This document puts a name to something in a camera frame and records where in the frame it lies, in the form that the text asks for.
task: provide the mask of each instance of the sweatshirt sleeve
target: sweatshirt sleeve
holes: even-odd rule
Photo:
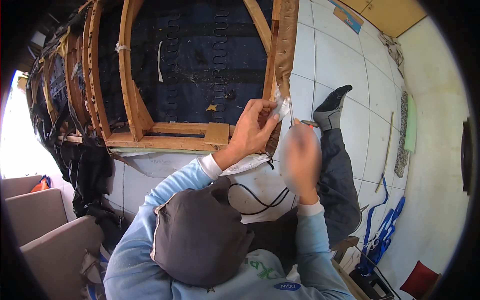
[[[301,283],[325,299],[354,300],[331,262],[324,209],[320,202],[298,209],[297,261]]]
[[[198,159],[164,179],[145,203],[108,262],[104,278],[107,299],[172,299],[169,276],[150,258],[156,216],[153,209],[174,193],[201,189],[212,182]]]

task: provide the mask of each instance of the white fabric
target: white fabric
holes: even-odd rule
[[[216,161],[211,154],[199,158],[198,162],[205,174],[207,174],[212,180],[217,180],[218,176],[223,173],[222,169],[216,164]]]
[[[315,204],[303,205],[299,203],[297,207],[297,216],[314,216],[324,209],[324,206],[320,204],[320,197],[318,197],[318,201]]]

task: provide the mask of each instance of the blue patch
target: blue patch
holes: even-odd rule
[[[276,289],[297,290],[300,288],[300,286],[301,285],[299,283],[295,283],[295,282],[283,282],[283,283],[276,284],[273,287]]]

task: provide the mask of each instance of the cardboard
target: cardboard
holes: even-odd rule
[[[340,20],[342,20],[345,24],[347,24],[351,29],[353,29],[353,31],[359,34],[361,26],[363,25],[363,20],[358,15],[356,15],[347,5],[336,0],[329,1],[336,6],[333,14],[337,16]]]

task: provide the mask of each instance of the left hand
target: left hand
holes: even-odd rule
[[[213,154],[218,166],[224,171],[247,155],[265,150],[270,134],[278,123],[276,114],[265,122],[266,110],[275,108],[276,103],[264,99],[250,99],[235,127],[228,146]]]

